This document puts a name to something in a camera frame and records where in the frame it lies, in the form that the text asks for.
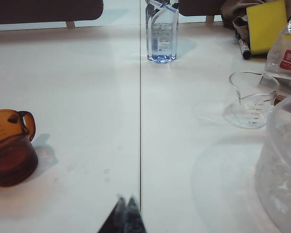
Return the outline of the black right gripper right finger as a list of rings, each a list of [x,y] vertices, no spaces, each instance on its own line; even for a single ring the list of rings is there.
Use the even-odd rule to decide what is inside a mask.
[[[146,233],[139,205],[133,196],[130,197],[127,204],[127,232]]]

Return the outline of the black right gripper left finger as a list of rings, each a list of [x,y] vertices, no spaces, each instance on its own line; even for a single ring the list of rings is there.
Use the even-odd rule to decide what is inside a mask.
[[[126,200],[124,197],[119,196],[117,203],[98,230],[98,233],[122,233],[125,210]]]

